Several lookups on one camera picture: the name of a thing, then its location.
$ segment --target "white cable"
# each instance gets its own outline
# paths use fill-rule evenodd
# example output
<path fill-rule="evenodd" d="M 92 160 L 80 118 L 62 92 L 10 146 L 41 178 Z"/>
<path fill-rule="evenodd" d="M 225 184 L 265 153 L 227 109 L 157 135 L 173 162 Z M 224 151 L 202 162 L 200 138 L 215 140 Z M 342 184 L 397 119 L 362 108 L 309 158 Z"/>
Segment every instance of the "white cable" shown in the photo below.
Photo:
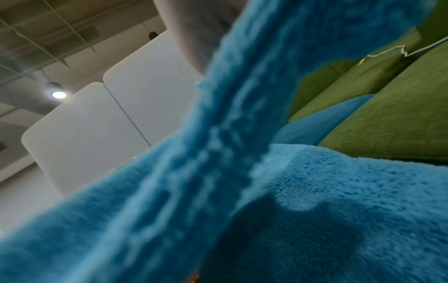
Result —
<path fill-rule="evenodd" d="M 380 52 L 380 53 L 378 53 L 378 54 L 376 54 L 376 55 L 367 55 L 367 57 L 378 57 L 378 56 L 383 55 L 383 54 L 385 54 L 385 53 L 387 53 L 387 52 L 390 52 L 390 51 L 392 51 L 392 50 L 395 50 L 395 49 L 397 49 L 397 48 L 400 48 L 400 49 L 401 49 L 401 50 L 400 50 L 400 53 L 403 54 L 404 57 L 409 57 L 409 56 L 414 55 L 414 54 L 416 54 L 416 53 L 419 53 L 419 52 L 421 52 L 421 51 L 425 51 L 425 50 L 430 49 L 430 48 L 432 48 L 432 47 L 434 47 L 434 46 L 437 46 L 437 45 L 439 45 L 439 44 L 441 44 L 442 42 L 447 41 L 447 40 L 448 40 L 448 36 L 445 37 L 445 38 L 442 38 L 441 40 L 439 40 L 439 41 L 437 41 L 437 42 L 434 42 L 434 43 L 431 44 L 431 45 L 428 45 L 428 46 L 426 46 L 426 47 L 423 47 L 423 48 L 421 48 L 421 49 L 419 49 L 419 50 L 416 50 L 416 51 L 414 51 L 414 52 L 411 52 L 411 53 L 407 53 L 407 52 L 405 51 L 406 45 L 398 45 L 398 46 L 392 47 L 391 49 L 388 49 L 388 50 L 386 50 L 386 51 Z"/>

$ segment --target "ceiling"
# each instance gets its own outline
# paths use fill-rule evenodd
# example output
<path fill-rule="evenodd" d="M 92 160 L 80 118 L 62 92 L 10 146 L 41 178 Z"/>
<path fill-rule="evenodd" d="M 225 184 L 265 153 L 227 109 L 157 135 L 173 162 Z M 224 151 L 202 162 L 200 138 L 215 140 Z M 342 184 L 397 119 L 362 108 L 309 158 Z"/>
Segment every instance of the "ceiling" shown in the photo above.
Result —
<path fill-rule="evenodd" d="M 165 30 L 151 0 L 0 0 L 0 176 L 28 155 L 24 131 L 63 103 L 46 83 L 70 96 L 102 82 L 149 32 Z"/>

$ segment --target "blue pillow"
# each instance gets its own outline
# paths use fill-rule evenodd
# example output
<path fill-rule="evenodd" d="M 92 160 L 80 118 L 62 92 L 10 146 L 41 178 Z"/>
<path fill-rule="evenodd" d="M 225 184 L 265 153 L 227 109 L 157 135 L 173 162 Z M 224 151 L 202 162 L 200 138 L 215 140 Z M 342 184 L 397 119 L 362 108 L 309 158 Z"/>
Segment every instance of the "blue pillow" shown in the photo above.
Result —
<path fill-rule="evenodd" d="M 334 128 L 372 98 L 374 94 L 355 97 L 286 124 L 272 143 L 318 145 Z"/>

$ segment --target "white wall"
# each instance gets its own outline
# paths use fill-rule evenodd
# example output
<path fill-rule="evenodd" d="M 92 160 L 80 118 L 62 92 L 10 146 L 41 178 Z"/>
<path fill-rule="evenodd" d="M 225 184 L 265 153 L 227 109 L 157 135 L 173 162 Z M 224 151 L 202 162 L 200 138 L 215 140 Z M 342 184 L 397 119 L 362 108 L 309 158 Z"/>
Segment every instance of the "white wall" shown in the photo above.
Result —
<path fill-rule="evenodd" d="M 0 182 L 0 230 L 8 233 L 62 200 L 36 163 Z"/>

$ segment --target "blue blanket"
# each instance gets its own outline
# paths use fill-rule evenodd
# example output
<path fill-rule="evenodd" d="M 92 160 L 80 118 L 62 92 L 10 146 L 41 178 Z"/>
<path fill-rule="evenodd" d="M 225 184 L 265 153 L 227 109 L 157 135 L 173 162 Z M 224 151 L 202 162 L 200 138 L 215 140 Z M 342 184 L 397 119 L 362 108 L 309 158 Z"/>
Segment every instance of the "blue blanket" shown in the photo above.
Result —
<path fill-rule="evenodd" d="M 375 160 L 354 167 L 342 155 L 318 154 L 312 147 L 298 156 L 297 149 L 286 150 L 286 156 L 296 156 L 294 166 L 283 166 L 285 154 L 274 151 L 269 165 L 256 167 L 285 120 L 298 78 L 325 62 L 362 56 L 397 39 L 433 5 L 252 0 L 222 42 L 179 133 L 11 234 L 0 244 L 0 282 L 179 283 L 197 266 L 205 281 L 228 273 L 233 281 L 346 282 L 363 280 L 370 269 L 371 282 L 443 282 L 444 168 L 394 163 L 401 170 L 390 171 L 389 162 Z M 419 185 L 411 186 L 411 180 Z M 248 190 L 251 186 L 257 189 Z M 417 192 L 410 194 L 411 188 Z M 278 192 L 256 197 L 272 190 Z M 228 234 L 238 221 L 252 221 L 261 212 L 272 229 L 247 225 L 250 231 Z M 296 232 L 290 233 L 293 226 Z M 399 227 L 402 234 L 392 229 Z M 250 233 L 257 240 L 250 241 Z M 222 250 L 229 237 L 236 244 Z M 266 258 L 269 250 L 291 249 L 279 242 L 296 253 Z M 248 254 L 238 256 L 245 250 Z M 242 264 L 217 267 L 218 259 Z M 267 274 L 267 265 L 275 273 Z"/>

